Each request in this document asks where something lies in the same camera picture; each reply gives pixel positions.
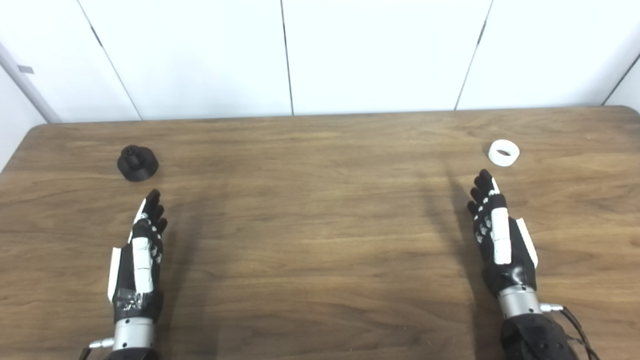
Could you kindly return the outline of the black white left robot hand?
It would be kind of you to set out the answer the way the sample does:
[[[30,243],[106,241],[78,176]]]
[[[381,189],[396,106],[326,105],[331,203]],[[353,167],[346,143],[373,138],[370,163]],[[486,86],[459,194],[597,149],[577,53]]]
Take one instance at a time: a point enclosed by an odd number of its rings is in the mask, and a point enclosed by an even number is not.
[[[157,189],[147,194],[135,214],[126,243],[112,249],[107,298],[114,322],[145,318],[156,323],[162,312],[165,297],[159,282],[163,233],[168,221],[160,199]]]

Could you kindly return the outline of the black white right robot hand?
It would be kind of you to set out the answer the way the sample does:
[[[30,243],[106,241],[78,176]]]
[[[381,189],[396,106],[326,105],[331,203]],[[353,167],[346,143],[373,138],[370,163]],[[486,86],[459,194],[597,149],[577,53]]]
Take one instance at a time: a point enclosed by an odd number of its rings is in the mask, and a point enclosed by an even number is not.
[[[510,216],[505,195],[487,169],[478,173],[473,184],[467,209],[487,289],[493,296],[514,286],[537,290],[538,256],[524,220]]]

